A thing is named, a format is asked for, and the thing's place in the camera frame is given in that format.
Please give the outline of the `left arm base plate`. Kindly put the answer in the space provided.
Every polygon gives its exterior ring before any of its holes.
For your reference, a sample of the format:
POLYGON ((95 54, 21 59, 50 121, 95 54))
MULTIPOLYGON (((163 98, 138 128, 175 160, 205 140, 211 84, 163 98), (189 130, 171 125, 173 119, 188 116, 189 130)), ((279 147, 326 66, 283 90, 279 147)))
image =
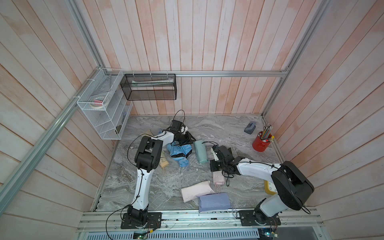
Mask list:
POLYGON ((121 229, 158 229, 162 225, 162 213, 143 213, 132 216, 129 213, 123 215, 121 229))

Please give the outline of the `mint green umbrella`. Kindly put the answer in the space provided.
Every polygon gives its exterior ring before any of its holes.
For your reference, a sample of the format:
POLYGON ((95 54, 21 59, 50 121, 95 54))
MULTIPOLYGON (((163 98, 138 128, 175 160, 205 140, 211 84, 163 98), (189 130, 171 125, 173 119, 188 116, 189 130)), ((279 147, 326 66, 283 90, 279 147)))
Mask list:
POLYGON ((204 140, 198 140, 194 142, 197 160, 200 164, 207 163, 209 161, 204 142, 204 140))

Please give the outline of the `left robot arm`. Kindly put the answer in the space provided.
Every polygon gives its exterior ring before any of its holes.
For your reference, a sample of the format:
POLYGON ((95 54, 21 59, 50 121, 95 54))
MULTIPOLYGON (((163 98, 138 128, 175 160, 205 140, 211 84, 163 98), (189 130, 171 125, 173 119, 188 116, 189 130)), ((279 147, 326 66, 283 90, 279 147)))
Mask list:
POLYGON ((137 184, 133 202, 123 216, 125 223, 142 226, 148 220, 149 190, 155 169, 159 166, 163 147, 169 148, 171 158, 183 167, 189 165, 188 157, 192 153, 191 144, 196 139, 189 133, 186 125, 172 120, 171 125, 157 136, 141 135, 141 142, 135 155, 137 184))

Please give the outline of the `beige umbrella sleeve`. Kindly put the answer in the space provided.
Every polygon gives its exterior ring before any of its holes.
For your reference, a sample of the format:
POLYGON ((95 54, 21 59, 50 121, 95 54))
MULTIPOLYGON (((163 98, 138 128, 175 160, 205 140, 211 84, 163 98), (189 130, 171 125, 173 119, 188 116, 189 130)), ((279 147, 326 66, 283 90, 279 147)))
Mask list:
POLYGON ((157 132, 157 133, 153 134, 151 130, 147 130, 145 132, 145 134, 147 136, 151 137, 151 138, 160 139, 160 138, 162 138, 166 134, 166 132, 160 131, 160 132, 157 132))

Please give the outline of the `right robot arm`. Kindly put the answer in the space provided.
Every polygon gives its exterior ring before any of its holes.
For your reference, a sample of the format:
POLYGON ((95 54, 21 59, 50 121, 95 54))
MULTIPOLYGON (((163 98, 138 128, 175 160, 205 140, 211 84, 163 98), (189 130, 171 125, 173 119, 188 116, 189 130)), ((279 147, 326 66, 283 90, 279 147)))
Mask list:
POLYGON ((212 153, 215 159, 211 161, 211 168, 221 171, 225 178, 230 179, 235 175, 255 177, 271 182, 276 187, 277 193, 261 201, 254 209, 252 217, 260 225, 287 209, 310 213, 304 204, 315 188, 292 162, 271 164, 235 158, 230 148, 218 145, 212 147, 212 153))

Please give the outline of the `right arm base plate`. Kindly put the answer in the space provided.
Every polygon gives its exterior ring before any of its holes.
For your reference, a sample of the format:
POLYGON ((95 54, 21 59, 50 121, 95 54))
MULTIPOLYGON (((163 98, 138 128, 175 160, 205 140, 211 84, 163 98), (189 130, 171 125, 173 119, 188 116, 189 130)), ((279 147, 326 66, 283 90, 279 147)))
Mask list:
POLYGON ((243 227, 249 226, 280 226, 281 220, 278 214, 268 217, 262 212, 255 210, 238 211, 239 218, 243 227))

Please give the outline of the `blue umbrella sleeve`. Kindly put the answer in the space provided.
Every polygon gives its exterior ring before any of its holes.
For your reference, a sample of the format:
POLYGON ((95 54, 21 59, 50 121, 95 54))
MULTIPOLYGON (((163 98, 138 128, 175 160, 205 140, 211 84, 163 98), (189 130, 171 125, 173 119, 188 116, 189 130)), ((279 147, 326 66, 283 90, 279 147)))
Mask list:
POLYGON ((192 153, 191 145, 176 145, 174 143, 168 144, 167 149, 170 152, 172 158, 187 158, 192 153))

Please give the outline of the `blue umbrella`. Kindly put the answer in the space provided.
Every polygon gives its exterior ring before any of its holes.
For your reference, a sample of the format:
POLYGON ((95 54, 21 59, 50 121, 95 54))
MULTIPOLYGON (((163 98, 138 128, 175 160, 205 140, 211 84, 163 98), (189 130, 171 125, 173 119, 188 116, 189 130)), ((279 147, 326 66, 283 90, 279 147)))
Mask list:
POLYGON ((190 165, 186 157, 176 157, 173 159, 179 164, 180 168, 186 168, 190 165))

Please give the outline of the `beige umbrella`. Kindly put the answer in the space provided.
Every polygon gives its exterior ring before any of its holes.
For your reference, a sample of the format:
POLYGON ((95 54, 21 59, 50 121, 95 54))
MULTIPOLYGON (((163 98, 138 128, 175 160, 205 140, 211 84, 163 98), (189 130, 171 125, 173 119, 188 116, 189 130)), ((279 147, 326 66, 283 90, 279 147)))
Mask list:
POLYGON ((159 163, 160 167, 162 168, 163 170, 163 174, 164 176, 166 175, 166 167, 169 166, 169 162, 166 158, 166 155, 164 153, 164 151, 161 152, 161 158, 160 158, 160 163, 159 163))

